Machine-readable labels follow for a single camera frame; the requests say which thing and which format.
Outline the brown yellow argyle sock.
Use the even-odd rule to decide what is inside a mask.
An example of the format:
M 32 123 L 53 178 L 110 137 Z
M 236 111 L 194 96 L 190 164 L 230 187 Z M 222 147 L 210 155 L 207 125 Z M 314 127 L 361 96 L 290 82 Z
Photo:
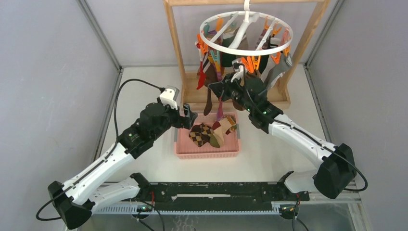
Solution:
M 213 133 L 214 131 L 210 126 L 201 123 L 199 125 L 194 125 L 191 128 L 189 138 L 196 146 L 202 147 L 206 143 L 210 142 L 210 138 Z

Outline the beige striped sock red heel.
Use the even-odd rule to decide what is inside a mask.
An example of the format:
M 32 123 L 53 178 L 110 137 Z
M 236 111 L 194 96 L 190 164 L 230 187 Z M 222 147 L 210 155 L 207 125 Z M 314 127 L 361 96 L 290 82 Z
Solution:
M 234 116 L 226 116 L 212 125 L 213 133 L 210 135 L 210 145 L 221 148 L 226 144 L 226 135 L 237 129 L 237 122 Z

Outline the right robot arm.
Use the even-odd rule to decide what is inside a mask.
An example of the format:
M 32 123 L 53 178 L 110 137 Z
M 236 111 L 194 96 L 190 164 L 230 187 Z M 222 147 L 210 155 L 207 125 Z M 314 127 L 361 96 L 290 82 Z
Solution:
M 291 200 L 297 193 L 318 191 L 335 199 L 357 175 L 352 149 L 342 143 L 335 145 L 311 134 L 294 123 L 267 97 L 267 89 L 258 78 L 233 79 L 231 74 L 209 89 L 221 100 L 232 100 L 248 111 L 251 123 L 267 134 L 275 136 L 303 154 L 316 170 L 290 171 L 282 177 L 278 194 Z

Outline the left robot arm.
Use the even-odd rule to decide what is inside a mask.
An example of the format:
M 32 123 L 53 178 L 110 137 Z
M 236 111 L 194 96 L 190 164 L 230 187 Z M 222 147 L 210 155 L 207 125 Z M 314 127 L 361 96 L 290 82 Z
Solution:
M 96 211 L 119 201 L 150 196 L 148 181 L 139 173 L 125 180 L 103 187 L 102 184 L 123 166 L 153 147 L 154 142 L 170 128 L 190 129 L 197 113 L 190 106 L 175 109 L 162 103 L 150 103 L 141 111 L 139 119 L 118 136 L 117 141 L 95 162 L 70 180 L 54 181 L 48 186 L 53 206 L 68 229 L 82 226 Z

